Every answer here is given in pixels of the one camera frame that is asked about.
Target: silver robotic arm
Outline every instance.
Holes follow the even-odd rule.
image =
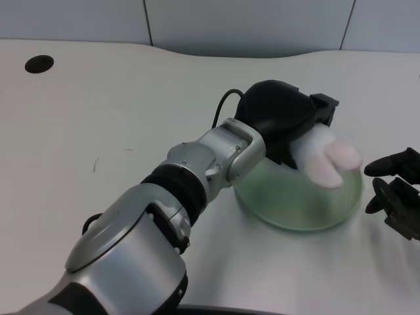
[[[172,314],[188,284],[180,254],[191,226],[265,153],[262,136],[232,118],[175,146],[84,233],[54,289],[17,314]]]
[[[172,148],[141,184],[95,217],[89,229],[83,227],[59,283],[18,315],[173,314],[188,285],[180,254],[202,211],[264,156],[296,168],[291,141],[315,123],[329,126],[338,105],[326,95],[306,96],[287,83],[268,80],[245,94],[228,91],[213,126],[231,93],[241,96],[235,119]]]

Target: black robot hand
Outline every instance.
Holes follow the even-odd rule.
[[[338,103],[324,94],[306,96],[297,87],[268,80],[254,84],[243,95],[235,119],[260,133],[269,159],[296,168],[289,152],[290,142],[315,123],[329,126]]]
[[[367,176],[399,175],[410,184],[420,183],[420,154],[408,148],[406,151],[383,157],[366,166]],[[383,179],[373,179],[375,197],[366,206],[372,214],[384,209],[385,223],[407,239],[420,238],[419,191],[400,178],[387,184]]]

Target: green glass bowl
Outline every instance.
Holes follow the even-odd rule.
[[[340,189],[316,186],[300,172],[269,159],[262,160],[236,185],[242,203],[262,220],[298,231],[329,228],[360,208],[360,170],[342,174]]]

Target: robotic arm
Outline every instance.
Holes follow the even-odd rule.
[[[411,185],[420,184],[420,154],[412,148],[382,157],[366,166],[365,175],[375,177],[372,181],[375,197],[366,206],[366,213],[384,210],[385,223],[403,237],[420,240],[420,197]],[[387,184],[381,176],[395,176]]]
[[[266,155],[293,167],[289,143],[317,122],[329,125],[337,104],[279,81],[254,85],[235,119],[172,148],[99,216],[70,253],[59,283],[17,314],[173,314],[188,285],[180,254],[208,203]]]

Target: gray wall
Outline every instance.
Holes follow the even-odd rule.
[[[149,45],[144,1],[154,45],[178,53],[420,53],[420,0],[0,0],[0,38]]]
[[[420,53],[420,1],[357,0],[343,49]]]
[[[142,0],[0,0],[0,38],[150,44]]]
[[[146,0],[154,46],[205,56],[339,49],[353,0]]]

